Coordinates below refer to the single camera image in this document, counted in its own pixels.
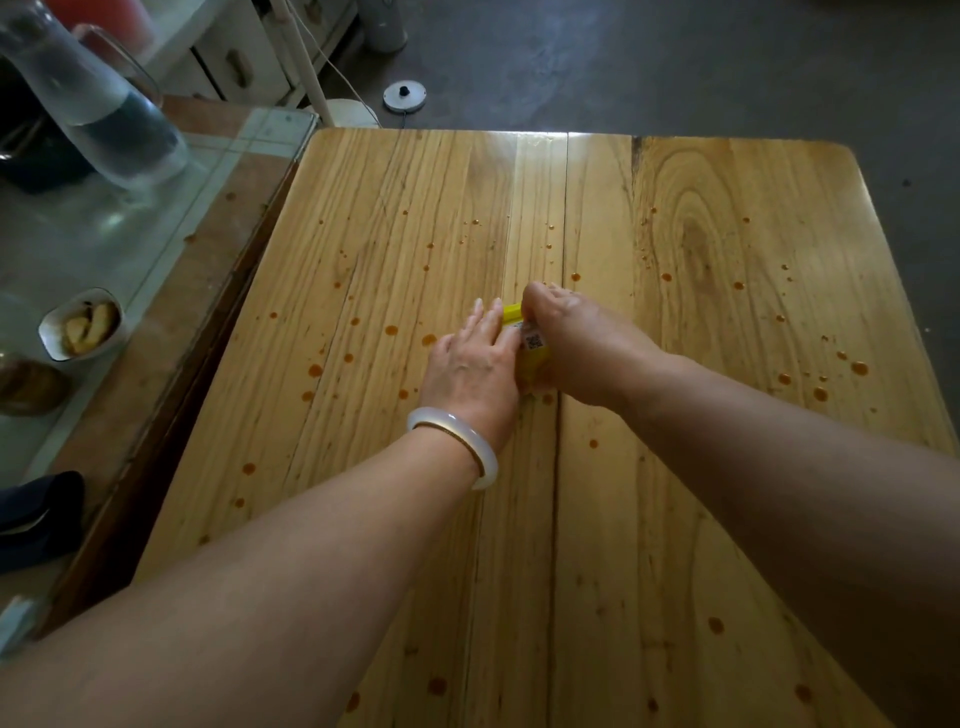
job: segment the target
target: water bottle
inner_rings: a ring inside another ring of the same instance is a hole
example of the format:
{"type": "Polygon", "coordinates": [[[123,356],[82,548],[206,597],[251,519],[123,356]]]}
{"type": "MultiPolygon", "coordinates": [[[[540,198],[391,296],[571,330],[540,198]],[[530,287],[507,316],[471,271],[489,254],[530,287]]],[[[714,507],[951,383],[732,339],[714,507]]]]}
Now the water bottle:
{"type": "Polygon", "coordinates": [[[127,189],[181,172],[190,155],[177,128],[81,41],[89,35],[105,41],[144,77],[159,102],[156,82],[102,29],[79,25],[74,34],[41,0],[0,0],[0,53],[94,169],[127,189]]]}

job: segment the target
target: hand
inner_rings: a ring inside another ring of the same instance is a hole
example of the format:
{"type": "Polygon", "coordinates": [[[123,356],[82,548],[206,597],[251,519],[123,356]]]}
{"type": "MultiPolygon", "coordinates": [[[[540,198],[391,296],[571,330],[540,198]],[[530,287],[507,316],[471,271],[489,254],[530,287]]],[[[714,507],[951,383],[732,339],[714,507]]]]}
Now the hand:
{"type": "Polygon", "coordinates": [[[477,299],[463,328],[434,345],[420,387],[420,406],[460,418],[495,452],[510,439],[520,399],[514,381],[520,331],[502,325],[503,302],[494,300],[484,314],[477,299]]]}
{"type": "Polygon", "coordinates": [[[620,412],[642,384],[645,365],[668,354],[633,322],[555,283],[527,284],[523,319],[535,321],[550,359],[535,386],[548,385],[584,404],[620,412]]]}

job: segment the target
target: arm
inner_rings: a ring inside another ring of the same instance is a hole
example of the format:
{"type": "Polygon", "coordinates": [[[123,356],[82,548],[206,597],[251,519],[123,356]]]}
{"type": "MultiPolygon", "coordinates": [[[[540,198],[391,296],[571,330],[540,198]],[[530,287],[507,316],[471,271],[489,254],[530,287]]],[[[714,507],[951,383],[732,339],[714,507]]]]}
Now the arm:
{"type": "MultiPolygon", "coordinates": [[[[437,343],[421,403],[499,450],[516,418],[519,339],[508,329],[494,343],[499,302],[482,315],[437,343]]],[[[0,673],[5,722],[333,724],[479,474],[447,433],[405,434],[44,640],[0,673]]]]}
{"type": "Polygon", "coordinates": [[[577,294],[531,284],[524,304],[554,383],[620,414],[879,706],[960,713],[956,460],[666,354],[577,294]]]}

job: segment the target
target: drawer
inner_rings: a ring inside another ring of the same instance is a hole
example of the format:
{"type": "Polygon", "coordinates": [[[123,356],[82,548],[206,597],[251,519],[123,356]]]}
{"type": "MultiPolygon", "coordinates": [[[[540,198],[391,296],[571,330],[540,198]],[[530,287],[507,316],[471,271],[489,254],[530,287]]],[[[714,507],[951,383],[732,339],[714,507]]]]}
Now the drawer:
{"type": "Polygon", "coordinates": [[[187,51],[159,82],[160,90],[172,96],[193,96],[197,99],[221,101],[220,94],[206,76],[206,71],[192,51],[187,51]]]}
{"type": "Polygon", "coordinates": [[[227,101],[272,106],[290,91],[250,0],[226,8],[194,50],[227,101]]]}

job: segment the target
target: dark cloth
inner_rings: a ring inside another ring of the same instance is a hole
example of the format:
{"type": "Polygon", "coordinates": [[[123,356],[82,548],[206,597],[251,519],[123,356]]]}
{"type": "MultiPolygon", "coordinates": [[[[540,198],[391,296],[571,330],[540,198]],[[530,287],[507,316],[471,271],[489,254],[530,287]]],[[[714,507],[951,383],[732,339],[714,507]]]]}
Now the dark cloth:
{"type": "Polygon", "coordinates": [[[0,573],[79,548],[83,509],[84,477],[75,471],[0,490],[0,573]]]}

